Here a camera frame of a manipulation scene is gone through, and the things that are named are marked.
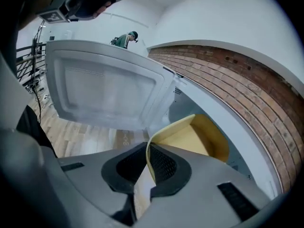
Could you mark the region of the person's left hand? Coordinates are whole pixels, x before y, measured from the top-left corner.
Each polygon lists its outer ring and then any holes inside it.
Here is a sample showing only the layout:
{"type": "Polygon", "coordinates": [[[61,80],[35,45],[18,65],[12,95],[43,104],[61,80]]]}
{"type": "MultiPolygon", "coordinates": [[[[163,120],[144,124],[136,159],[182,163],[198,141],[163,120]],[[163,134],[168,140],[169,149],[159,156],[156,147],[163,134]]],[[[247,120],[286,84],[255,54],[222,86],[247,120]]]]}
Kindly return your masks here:
{"type": "Polygon", "coordinates": [[[109,6],[111,6],[111,1],[106,2],[97,11],[93,13],[93,18],[97,18],[101,13],[103,13],[109,6]]]}

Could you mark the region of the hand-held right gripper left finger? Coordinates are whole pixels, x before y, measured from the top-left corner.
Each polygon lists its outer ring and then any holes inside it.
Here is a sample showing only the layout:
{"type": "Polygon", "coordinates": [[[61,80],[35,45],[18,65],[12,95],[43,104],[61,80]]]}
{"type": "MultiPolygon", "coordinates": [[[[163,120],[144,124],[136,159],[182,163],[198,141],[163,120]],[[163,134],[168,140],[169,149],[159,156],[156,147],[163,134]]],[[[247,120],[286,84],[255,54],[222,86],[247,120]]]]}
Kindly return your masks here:
{"type": "Polygon", "coordinates": [[[106,216],[131,227],[136,221],[134,187],[145,165],[146,143],[59,158],[65,175],[106,216]]]}

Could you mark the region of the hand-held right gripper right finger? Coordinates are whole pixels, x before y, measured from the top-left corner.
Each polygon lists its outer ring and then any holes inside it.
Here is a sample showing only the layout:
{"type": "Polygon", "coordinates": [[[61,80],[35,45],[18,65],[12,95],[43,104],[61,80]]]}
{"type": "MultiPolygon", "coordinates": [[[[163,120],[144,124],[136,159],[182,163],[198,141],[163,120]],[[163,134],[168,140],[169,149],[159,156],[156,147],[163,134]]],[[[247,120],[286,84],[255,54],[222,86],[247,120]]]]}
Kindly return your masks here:
{"type": "Polygon", "coordinates": [[[144,228],[230,228],[270,202],[253,181],[216,158],[161,144],[149,151],[156,186],[144,228]]]}

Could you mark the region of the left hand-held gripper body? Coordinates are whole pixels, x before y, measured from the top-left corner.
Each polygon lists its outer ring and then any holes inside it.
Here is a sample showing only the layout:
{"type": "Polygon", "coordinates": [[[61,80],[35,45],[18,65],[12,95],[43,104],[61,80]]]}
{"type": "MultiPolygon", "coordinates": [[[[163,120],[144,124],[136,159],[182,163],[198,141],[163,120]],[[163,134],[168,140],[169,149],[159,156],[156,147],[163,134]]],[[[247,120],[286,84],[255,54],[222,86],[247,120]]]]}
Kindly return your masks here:
{"type": "Polygon", "coordinates": [[[78,2],[69,5],[72,0],[51,0],[47,6],[39,10],[36,14],[46,23],[69,23],[78,22],[75,16],[79,8],[78,2]]]}

